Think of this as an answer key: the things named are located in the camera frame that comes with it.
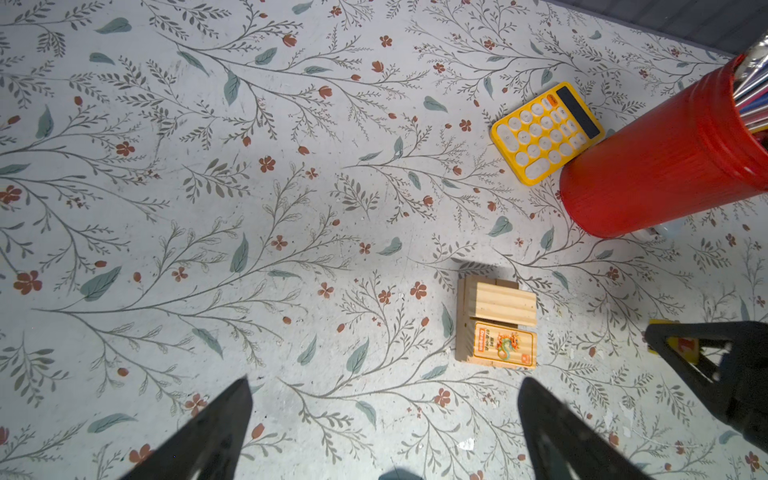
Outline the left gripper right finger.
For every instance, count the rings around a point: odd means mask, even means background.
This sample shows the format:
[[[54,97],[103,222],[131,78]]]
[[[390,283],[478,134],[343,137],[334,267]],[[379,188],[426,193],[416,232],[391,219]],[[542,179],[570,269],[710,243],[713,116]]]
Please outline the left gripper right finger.
[[[517,406],[536,479],[648,477],[536,379],[522,381]]]

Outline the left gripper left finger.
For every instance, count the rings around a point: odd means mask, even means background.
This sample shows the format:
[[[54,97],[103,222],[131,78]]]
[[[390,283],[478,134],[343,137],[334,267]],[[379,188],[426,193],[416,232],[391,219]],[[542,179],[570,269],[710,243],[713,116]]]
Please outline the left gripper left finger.
[[[253,410],[248,379],[234,381],[126,479],[232,479]]]

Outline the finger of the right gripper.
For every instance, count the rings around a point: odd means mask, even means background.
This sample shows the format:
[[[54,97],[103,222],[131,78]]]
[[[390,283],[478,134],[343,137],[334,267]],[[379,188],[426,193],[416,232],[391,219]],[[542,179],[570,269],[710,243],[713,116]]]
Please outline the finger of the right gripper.
[[[692,365],[667,338],[699,340]],[[648,325],[648,341],[705,408],[755,447],[767,449],[767,325],[755,321]]]

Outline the yellow letter cube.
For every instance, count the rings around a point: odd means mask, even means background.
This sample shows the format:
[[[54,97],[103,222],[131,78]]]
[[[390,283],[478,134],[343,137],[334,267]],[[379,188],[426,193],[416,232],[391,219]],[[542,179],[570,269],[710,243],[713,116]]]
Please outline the yellow letter cube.
[[[655,325],[655,324],[677,324],[681,323],[678,320],[667,320],[667,319],[650,319],[649,325]],[[667,344],[670,348],[672,348],[679,356],[681,356],[685,361],[692,365],[698,365],[700,360],[700,343],[697,339],[692,338],[680,338],[680,337],[669,337],[667,338]],[[651,345],[648,341],[646,341],[647,345],[647,351],[653,355],[659,356],[658,352],[656,352],[653,348],[651,348]]]

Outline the printed dragon wood block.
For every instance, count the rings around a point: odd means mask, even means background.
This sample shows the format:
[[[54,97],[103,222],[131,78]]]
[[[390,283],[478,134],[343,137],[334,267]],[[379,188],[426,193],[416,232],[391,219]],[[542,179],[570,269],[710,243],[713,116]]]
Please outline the printed dragon wood block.
[[[474,358],[505,367],[536,367],[537,334],[506,325],[477,321],[474,326]]]

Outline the grooved light wood block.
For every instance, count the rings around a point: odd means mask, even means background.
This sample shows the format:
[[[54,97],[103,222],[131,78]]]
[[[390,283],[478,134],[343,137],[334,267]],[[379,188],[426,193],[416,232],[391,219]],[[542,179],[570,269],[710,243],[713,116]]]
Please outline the grooved light wood block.
[[[538,324],[534,293],[485,282],[474,282],[465,289],[469,317],[527,327]]]

